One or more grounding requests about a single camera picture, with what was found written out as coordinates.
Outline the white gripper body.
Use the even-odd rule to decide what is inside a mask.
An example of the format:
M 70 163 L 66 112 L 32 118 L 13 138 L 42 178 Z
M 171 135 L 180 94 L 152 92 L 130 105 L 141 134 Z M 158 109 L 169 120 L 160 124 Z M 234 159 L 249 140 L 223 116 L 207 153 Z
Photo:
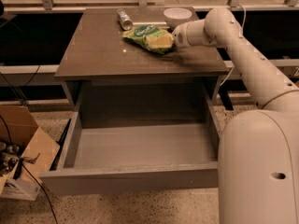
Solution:
M 172 35 L 175 39 L 175 44 L 178 48 L 188 48 L 190 43 L 187 38 L 187 28 L 188 23 L 182 23 L 181 25 L 177 26 Z

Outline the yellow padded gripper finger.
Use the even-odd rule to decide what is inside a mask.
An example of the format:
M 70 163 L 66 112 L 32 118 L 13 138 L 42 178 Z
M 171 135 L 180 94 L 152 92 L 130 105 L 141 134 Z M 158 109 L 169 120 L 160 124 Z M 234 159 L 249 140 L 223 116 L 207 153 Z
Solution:
M 158 35 L 148 40 L 151 49 L 168 49 L 173 46 L 174 39 L 170 34 Z

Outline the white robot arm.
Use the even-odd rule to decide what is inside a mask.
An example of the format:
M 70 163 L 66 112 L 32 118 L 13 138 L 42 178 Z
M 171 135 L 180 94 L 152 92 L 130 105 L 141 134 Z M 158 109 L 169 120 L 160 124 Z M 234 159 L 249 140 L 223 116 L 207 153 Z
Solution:
M 299 224 L 299 88 L 213 8 L 179 24 L 178 47 L 226 50 L 257 107 L 233 117 L 218 151 L 220 224 Z

